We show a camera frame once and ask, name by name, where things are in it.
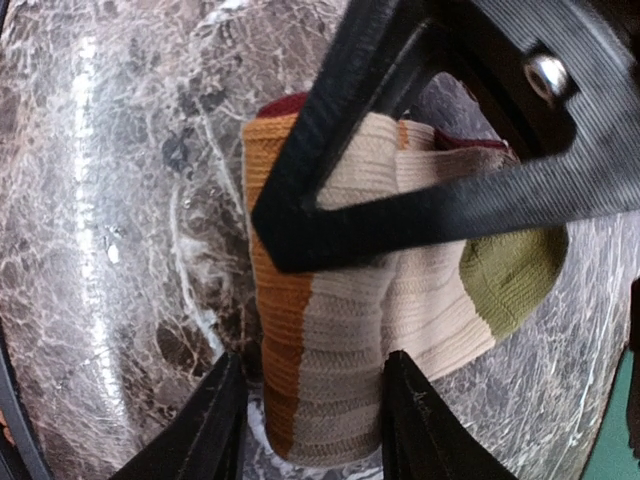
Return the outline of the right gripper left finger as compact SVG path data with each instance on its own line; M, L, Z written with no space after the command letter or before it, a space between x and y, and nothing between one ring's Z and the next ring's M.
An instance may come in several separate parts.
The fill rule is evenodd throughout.
M223 354L174 420L114 479L240 479L248 388L239 355Z

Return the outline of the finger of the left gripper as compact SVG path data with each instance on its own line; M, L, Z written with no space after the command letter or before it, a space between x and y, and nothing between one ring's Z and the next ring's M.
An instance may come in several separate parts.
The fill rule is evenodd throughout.
M261 239L404 223L410 203L398 195L334 211L320 209L316 200L366 115L399 119L425 84L420 55L429 27L427 1L349 4L253 208Z
M275 266L287 273L639 207L635 152L539 160L338 210L303 208L284 180L276 174L265 186L252 223Z

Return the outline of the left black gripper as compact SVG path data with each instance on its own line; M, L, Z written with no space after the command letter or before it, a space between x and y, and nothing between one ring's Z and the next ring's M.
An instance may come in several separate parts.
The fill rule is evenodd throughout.
M636 165L637 60L594 1L415 1L389 87L402 111L440 73L465 83L527 164Z

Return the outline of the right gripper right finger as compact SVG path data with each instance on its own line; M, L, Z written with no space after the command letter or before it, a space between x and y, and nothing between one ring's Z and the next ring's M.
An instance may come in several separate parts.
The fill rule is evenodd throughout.
M385 362L381 438L386 479L515 478L462 426L404 351Z

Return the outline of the beige striped sock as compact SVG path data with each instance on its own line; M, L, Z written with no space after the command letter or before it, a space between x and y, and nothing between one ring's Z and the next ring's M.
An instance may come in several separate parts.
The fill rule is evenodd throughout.
M265 106L243 132L251 209L306 100ZM429 125L368 114L319 195L335 209L519 164L504 141L449 137ZM263 330L266 435L305 467L358 461L380 444L383 363L405 350L429 380L516 332L554 286L564 227L419 247L364 266L277 271L252 230Z

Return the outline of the green compartment tray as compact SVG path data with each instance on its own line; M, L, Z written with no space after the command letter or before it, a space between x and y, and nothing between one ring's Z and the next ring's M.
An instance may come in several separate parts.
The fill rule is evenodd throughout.
M618 365L604 419L582 474L584 480L636 480L639 462L629 447L627 403L633 354L626 350Z

